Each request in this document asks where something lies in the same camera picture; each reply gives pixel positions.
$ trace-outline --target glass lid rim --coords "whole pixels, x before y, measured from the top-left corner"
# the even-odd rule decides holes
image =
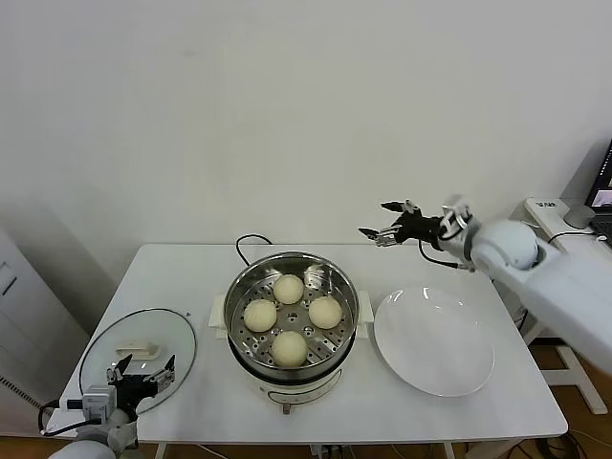
[[[191,359],[191,363],[189,364],[189,368],[187,369],[187,371],[185,372],[185,376],[181,379],[181,384],[183,384],[183,381],[186,379],[186,377],[189,375],[189,373],[191,372],[191,368],[193,367],[193,364],[195,363],[195,358],[196,355],[198,353],[198,339],[196,337],[195,334],[195,330],[193,328],[193,325],[191,325],[191,322],[189,322],[189,320],[187,320],[187,318],[185,316],[183,316],[181,313],[174,311],[172,309],[168,309],[168,308],[146,308],[146,309],[139,309],[138,311],[132,311],[131,313],[118,318],[117,320],[115,320],[113,323],[111,323],[108,327],[106,327],[95,339],[94,341],[91,343],[90,346],[88,346],[87,350],[85,351],[85,355],[83,357],[83,360],[81,361],[80,365],[78,366],[78,390],[80,392],[80,395],[83,395],[83,387],[81,384],[81,379],[82,379],[82,374],[83,374],[83,366],[85,364],[85,361],[87,359],[87,357],[89,356],[89,353],[91,352],[91,350],[94,348],[94,346],[96,345],[96,343],[98,342],[98,340],[100,338],[102,338],[106,332],[108,332],[111,328],[113,328],[115,325],[117,325],[119,322],[121,322],[122,320],[131,317],[131,316],[135,316],[136,314],[141,314],[141,313],[147,313],[147,312],[151,312],[151,311],[166,311],[167,313],[171,313],[174,314],[178,317],[180,317],[188,326],[189,326],[189,330],[191,331],[191,335],[193,336],[193,358]],[[144,410],[143,412],[139,413],[139,415],[149,411],[150,409],[153,409],[155,406],[158,406],[158,404],[155,404],[153,406],[150,406],[149,408],[147,408],[146,410]]]

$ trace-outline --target glass lid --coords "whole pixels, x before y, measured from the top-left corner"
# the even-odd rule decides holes
[[[106,385],[106,369],[132,354],[124,374],[152,375],[175,356],[175,381],[154,398],[142,400],[138,414],[170,397],[183,383],[195,360],[196,338],[186,318],[167,309],[137,311],[104,330],[90,346],[80,366],[81,391],[90,385]]]

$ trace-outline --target steamer basket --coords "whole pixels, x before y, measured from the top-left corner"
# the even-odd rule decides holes
[[[273,296],[274,282],[282,274],[304,281],[304,296],[296,304],[282,304]],[[311,302],[322,295],[335,298],[342,309],[341,322],[330,330],[319,329],[308,319]],[[267,332],[255,333],[246,327],[244,311],[260,298],[275,304],[276,323]],[[310,383],[337,368],[353,345],[358,319],[357,292],[346,274],[324,258],[298,251],[267,256],[248,266],[229,286],[224,304],[234,356],[254,376],[286,385]],[[289,330],[301,334],[308,345],[307,360],[296,368],[275,366],[271,355],[274,339]]]

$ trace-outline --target white plate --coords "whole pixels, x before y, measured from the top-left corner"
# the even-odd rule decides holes
[[[428,287],[394,292],[376,312],[374,332],[393,371],[429,394],[471,394],[491,377],[491,340],[468,305],[444,292]]]

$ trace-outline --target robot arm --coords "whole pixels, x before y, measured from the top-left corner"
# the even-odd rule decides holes
[[[519,222],[481,225],[459,197],[443,206],[443,217],[423,217],[409,201],[382,206],[402,216],[381,231],[360,229],[378,246],[415,238],[448,251],[463,267],[506,284],[542,323],[612,374],[612,295],[607,286],[612,266],[558,251]]]
[[[50,432],[43,427],[43,413],[46,407],[60,407],[60,402],[40,408],[38,426],[44,436],[78,427],[75,441],[53,454],[52,459],[111,459],[125,449],[138,447],[136,408],[143,399],[155,397],[174,382],[174,356],[152,375],[126,374],[131,360],[130,354],[106,370],[107,385],[93,385],[81,400],[66,401],[67,409],[82,410],[85,422]]]

